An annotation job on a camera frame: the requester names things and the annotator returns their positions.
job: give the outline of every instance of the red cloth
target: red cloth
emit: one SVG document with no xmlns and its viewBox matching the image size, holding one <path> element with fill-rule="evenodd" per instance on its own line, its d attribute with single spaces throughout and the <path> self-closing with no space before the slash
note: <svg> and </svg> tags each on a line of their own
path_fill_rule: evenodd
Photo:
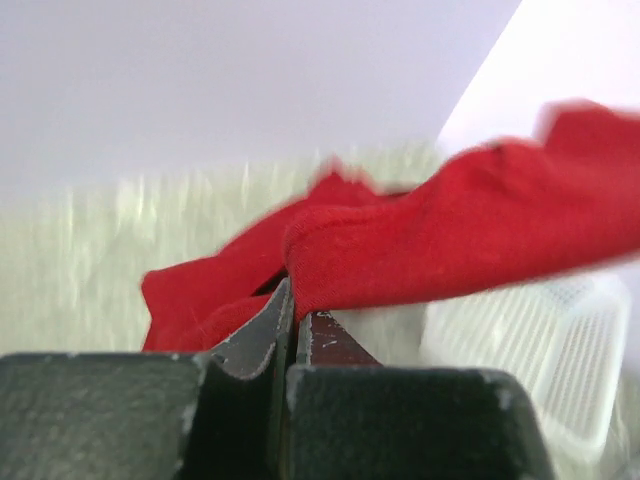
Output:
<svg viewBox="0 0 640 480">
<path fill-rule="evenodd" d="M 333 173 L 218 255 L 148 274 L 144 349 L 215 346 L 262 308 L 268 292 L 253 295 L 285 265 L 300 320 L 468 294 L 640 249 L 640 117 L 574 103 L 547 121 L 540 143 L 463 152 L 405 196 Z"/>
</svg>

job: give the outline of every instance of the laundry basket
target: laundry basket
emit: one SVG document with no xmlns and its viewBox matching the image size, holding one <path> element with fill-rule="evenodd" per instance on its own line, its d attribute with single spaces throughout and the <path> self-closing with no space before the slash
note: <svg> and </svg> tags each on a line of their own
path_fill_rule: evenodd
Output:
<svg viewBox="0 0 640 480">
<path fill-rule="evenodd" d="M 529 392 L 547 442 L 597 462 L 607 438 L 631 298 L 617 276 L 573 276 L 429 304 L 431 365 L 489 367 Z"/>
</svg>

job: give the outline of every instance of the dark red fabric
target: dark red fabric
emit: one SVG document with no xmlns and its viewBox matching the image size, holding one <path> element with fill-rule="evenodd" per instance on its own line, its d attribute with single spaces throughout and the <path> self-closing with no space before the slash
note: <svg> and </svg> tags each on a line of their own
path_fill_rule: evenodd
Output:
<svg viewBox="0 0 640 480">
<path fill-rule="evenodd" d="M 215 346 L 260 310 L 268 294 L 253 293 L 283 266 L 300 320 L 468 294 L 640 249 L 640 117 L 573 103 L 546 120 L 539 143 L 463 152 L 408 195 L 378 196 L 334 173 L 217 256 L 149 274 L 145 349 Z"/>
</svg>

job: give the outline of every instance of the white wall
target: white wall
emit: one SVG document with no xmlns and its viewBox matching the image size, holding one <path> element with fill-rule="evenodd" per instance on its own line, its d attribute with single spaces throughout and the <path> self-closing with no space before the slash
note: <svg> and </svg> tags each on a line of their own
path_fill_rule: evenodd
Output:
<svg viewBox="0 0 640 480">
<path fill-rule="evenodd" d="M 0 200 L 435 138 L 519 0 L 3 0 Z"/>
<path fill-rule="evenodd" d="M 438 141 L 454 153 L 527 136 L 541 105 L 571 97 L 640 109 L 639 1 L 523 0 Z M 640 266 L 620 273 L 635 300 L 626 361 L 640 371 Z"/>
</svg>

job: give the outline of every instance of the white surface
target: white surface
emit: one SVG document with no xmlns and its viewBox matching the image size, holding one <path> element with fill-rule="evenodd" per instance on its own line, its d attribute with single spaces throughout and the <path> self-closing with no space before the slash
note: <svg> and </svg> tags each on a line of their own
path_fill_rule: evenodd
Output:
<svg viewBox="0 0 640 480">
<path fill-rule="evenodd" d="M 547 441 L 596 464 L 605 447 L 631 299 L 615 275 L 581 275 L 492 290 L 427 307 L 430 364 L 488 367 L 529 393 Z M 511 399 L 500 399 L 509 408 Z"/>
<path fill-rule="evenodd" d="M 496 136 L 529 136 L 540 107 L 557 99 L 640 108 L 638 25 L 637 0 L 523 0 L 445 123 L 439 146 L 455 153 Z M 640 372 L 640 266 L 618 272 L 634 298 L 625 361 Z"/>
<path fill-rule="evenodd" d="M 0 201 L 435 138 L 519 0 L 3 0 Z"/>
</svg>

